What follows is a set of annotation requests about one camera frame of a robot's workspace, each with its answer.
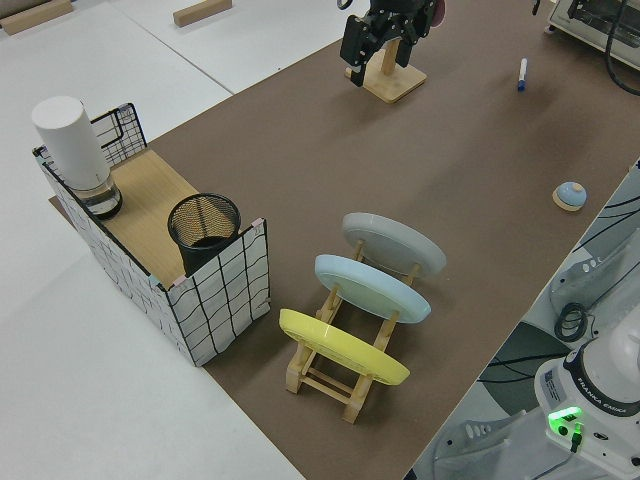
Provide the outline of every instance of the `green led light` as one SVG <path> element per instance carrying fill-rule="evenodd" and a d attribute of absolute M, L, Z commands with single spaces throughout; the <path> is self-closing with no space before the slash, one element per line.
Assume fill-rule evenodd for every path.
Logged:
<path fill-rule="evenodd" d="M 558 432 L 558 429 L 563 425 L 564 421 L 575 420 L 582 415 L 582 409 L 580 407 L 568 407 L 552 412 L 549 414 L 549 426 L 554 432 Z M 576 427 L 576 431 L 580 432 L 580 424 Z"/>
<path fill-rule="evenodd" d="M 582 415 L 582 409 L 580 407 L 563 408 L 562 410 L 558 410 L 557 412 L 550 413 L 549 421 L 560 420 L 561 418 L 568 417 L 569 415 L 579 417 L 580 415 Z"/>

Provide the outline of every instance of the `white lid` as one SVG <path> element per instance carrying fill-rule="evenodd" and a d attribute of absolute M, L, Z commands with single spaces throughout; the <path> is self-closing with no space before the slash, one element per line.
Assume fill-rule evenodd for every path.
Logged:
<path fill-rule="evenodd" d="M 73 97 L 51 97 L 35 106 L 31 121 L 38 128 L 57 130 L 74 124 L 84 114 L 82 102 Z"/>

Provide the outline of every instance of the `black wire grid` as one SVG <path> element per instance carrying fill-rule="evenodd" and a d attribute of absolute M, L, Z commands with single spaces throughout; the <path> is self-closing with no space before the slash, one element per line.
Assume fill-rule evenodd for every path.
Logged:
<path fill-rule="evenodd" d="M 132 104 L 91 123 L 111 167 L 147 146 Z M 201 366 L 224 351 L 269 311 L 266 220 L 254 222 L 194 275 L 166 290 L 65 185 L 46 147 L 34 149 L 33 154 L 107 275 L 194 365 Z"/>

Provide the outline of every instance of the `plate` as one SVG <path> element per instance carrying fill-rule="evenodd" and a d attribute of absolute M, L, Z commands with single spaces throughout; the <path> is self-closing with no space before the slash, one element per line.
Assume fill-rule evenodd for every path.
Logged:
<path fill-rule="evenodd" d="M 320 355 L 386 385 L 399 385 L 409 370 L 373 345 L 294 310 L 280 310 L 280 328 Z"/>
<path fill-rule="evenodd" d="M 364 257 L 395 273 L 435 275 L 447 264 L 447 257 L 435 243 L 411 227 L 372 213 L 349 213 L 342 220 L 342 233 L 352 246 L 364 241 Z"/>
<path fill-rule="evenodd" d="M 316 277 L 329 290 L 338 285 L 338 296 L 362 310 L 385 319 L 399 312 L 399 323 L 418 323 L 431 306 L 418 292 L 397 278 L 350 258 L 318 255 Z"/>

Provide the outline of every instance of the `tabletop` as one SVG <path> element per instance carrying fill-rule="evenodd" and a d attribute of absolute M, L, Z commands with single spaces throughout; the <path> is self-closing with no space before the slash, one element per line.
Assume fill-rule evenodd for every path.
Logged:
<path fill-rule="evenodd" d="M 426 83 L 395 105 L 344 78 L 336 43 L 151 143 L 196 189 L 269 221 L 272 311 L 206 368 L 307 478 L 402 478 L 638 156 L 638 99 L 591 48 L 543 33 L 544 8 L 448 7 L 411 58 Z M 568 180 L 589 192 L 574 214 L 551 200 Z M 320 307 L 313 261 L 349 254 L 354 211 L 415 228 L 448 264 L 415 284 L 430 317 L 389 344 L 411 375 L 375 386 L 351 426 L 337 402 L 285 390 L 295 344 L 277 319 Z M 363 315 L 335 325 L 366 337 Z"/>

